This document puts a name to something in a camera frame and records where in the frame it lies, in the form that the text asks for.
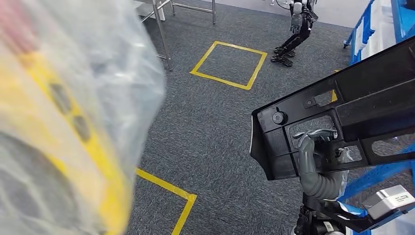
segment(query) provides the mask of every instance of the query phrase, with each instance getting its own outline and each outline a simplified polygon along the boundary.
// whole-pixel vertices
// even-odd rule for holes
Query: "humanoid robot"
[[[275,48],[274,53],[276,55],[271,58],[271,62],[280,63],[288,67],[293,65],[293,62],[288,57],[296,55],[295,48],[310,36],[313,23],[319,18],[313,11],[316,2],[317,0],[291,1],[289,9],[291,12],[290,29],[293,35],[281,46]]]

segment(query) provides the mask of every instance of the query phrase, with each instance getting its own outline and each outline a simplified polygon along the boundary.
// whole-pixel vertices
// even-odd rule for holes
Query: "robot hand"
[[[331,172],[319,174],[314,162],[315,141],[331,141],[336,138],[336,131],[318,129],[294,135],[299,142],[299,174],[300,182],[305,194],[315,199],[334,200],[340,196],[345,182],[346,172]],[[347,158],[348,150],[341,151],[340,158]]]
[[[299,33],[302,25],[302,15],[293,14],[291,17],[291,27],[290,30],[293,33]]]

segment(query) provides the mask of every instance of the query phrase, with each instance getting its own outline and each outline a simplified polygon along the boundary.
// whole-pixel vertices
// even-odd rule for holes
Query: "cable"
[[[285,9],[285,10],[290,10],[289,8],[285,8],[285,7],[281,6],[281,5],[279,4],[278,0],[275,0],[275,1],[277,2],[277,5],[278,5],[279,7],[281,7],[282,9]]]

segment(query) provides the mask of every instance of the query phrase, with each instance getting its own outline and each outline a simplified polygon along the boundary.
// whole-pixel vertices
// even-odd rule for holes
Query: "white label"
[[[327,221],[323,221],[325,228],[327,229],[327,232],[332,232],[334,231],[333,226],[330,224],[330,222]]]

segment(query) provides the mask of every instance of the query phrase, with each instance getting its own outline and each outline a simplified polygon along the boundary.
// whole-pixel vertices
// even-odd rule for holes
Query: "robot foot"
[[[274,50],[275,54],[279,54],[281,52],[282,52],[282,47],[276,47],[275,50]],[[292,49],[289,53],[287,53],[285,55],[287,55],[289,57],[294,57],[296,55],[296,50]]]
[[[282,65],[285,65],[285,66],[287,66],[287,67],[291,67],[294,63],[290,60],[290,59],[288,59],[287,57],[284,57],[284,56],[276,56],[276,55],[274,55],[272,58],[271,58],[271,62],[273,62],[273,63],[280,63],[280,64],[282,64]]]

